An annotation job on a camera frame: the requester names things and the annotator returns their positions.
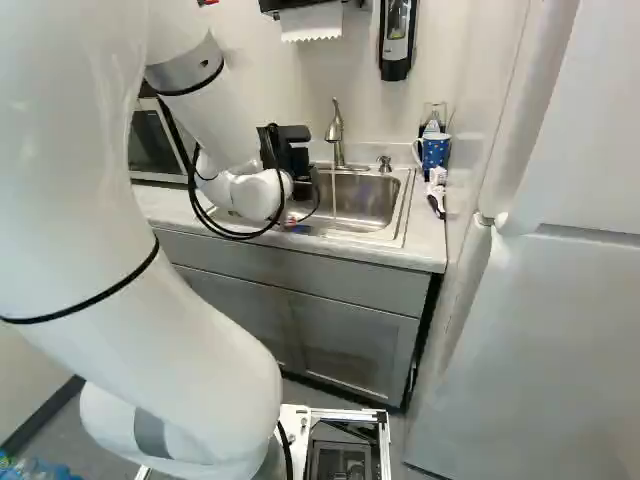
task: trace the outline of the blue mug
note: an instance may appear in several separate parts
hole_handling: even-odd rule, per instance
[[[432,168],[444,165],[451,148],[451,135],[440,132],[424,132],[422,138],[414,140],[412,148],[416,161],[420,160],[418,163],[428,173]],[[420,150],[422,150],[422,158],[418,153]]]

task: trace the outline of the floor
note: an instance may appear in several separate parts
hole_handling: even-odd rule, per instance
[[[319,408],[360,408],[347,400],[285,380],[285,403]],[[428,480],[421,473],[401,462],[405,432],[404,417],[391,416],[391,476],[393,480]],[[139,466],[123,460],[98,447],[84,431],[78,415],[78,397],[71,400],[22,452],[25,457],[69,465],[74,474],[84,480],[133,480]],[[172,477],[154,473],[151,480],[170,480]]]

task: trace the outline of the paper towel dispenser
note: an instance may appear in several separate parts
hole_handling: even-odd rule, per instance
[[[274,20],[280,20],[280,11],[288,8],[309,7],[319,3],[327,3],[335,0],[259,0],[260,11],[267,15],[271,15]],[[355,3],[364,8],[367,6],[367,0],[355,0]]]

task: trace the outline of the faucet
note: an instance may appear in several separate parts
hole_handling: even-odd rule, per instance
[[[324,135],[324,140],[327,143],[333,144],[333,167],[335,170],[351,170],[351,171],[359,171],[366,172],[369,170],[367,166],[355,166],[355,165],[346,165],[344,161],[344,120],[342,119],[342,114],[340,113],[340,104],[338,103],[338,99],[333,97],[333,108],[334,115],[333,120],[329,124],[327,128],[327,132]]]

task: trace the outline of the microwave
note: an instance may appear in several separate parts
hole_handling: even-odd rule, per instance
[[[143,84],[129,133],[129,173],[134,180],[187,183],[184,160],[193,161],[197,142],[169,108]]]

